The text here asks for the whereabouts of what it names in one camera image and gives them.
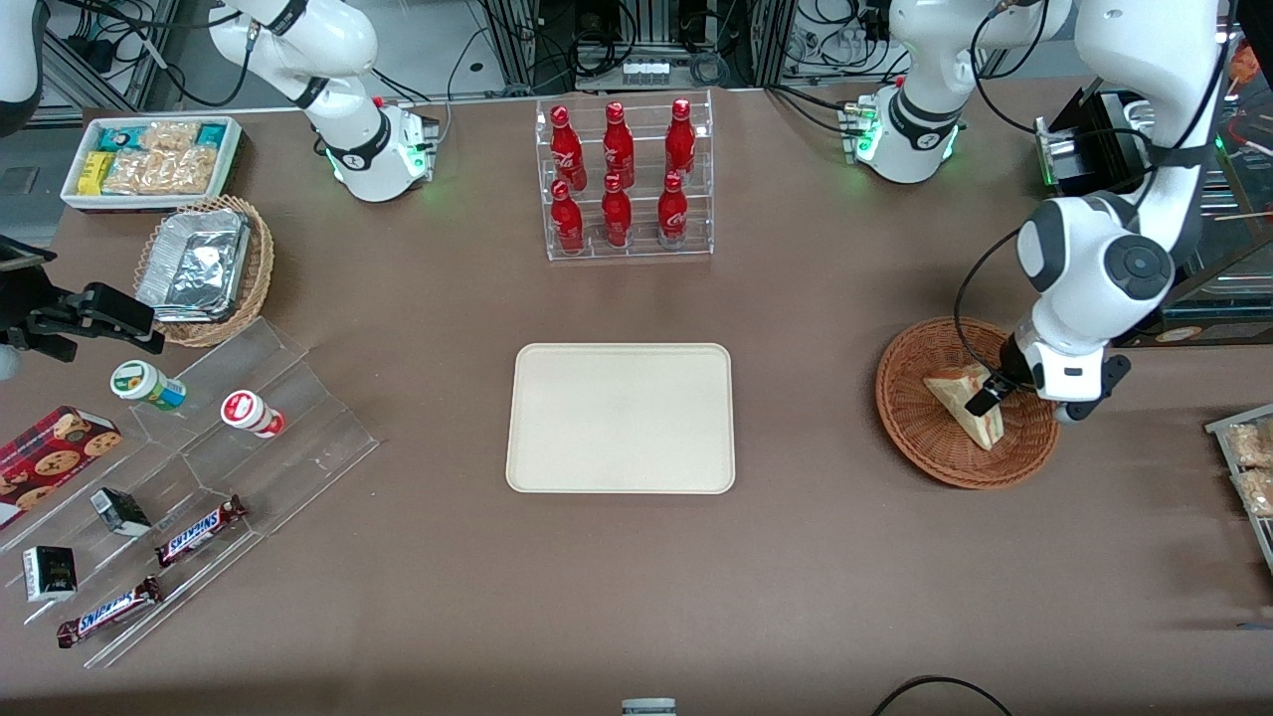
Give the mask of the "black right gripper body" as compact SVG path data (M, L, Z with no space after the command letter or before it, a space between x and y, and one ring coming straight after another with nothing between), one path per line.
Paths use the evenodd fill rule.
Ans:
M53 285L43 268L1 273L1 345L37 352L55 361L76 358L78 344L67 333L81 327L81 317L67 303L69 290Z

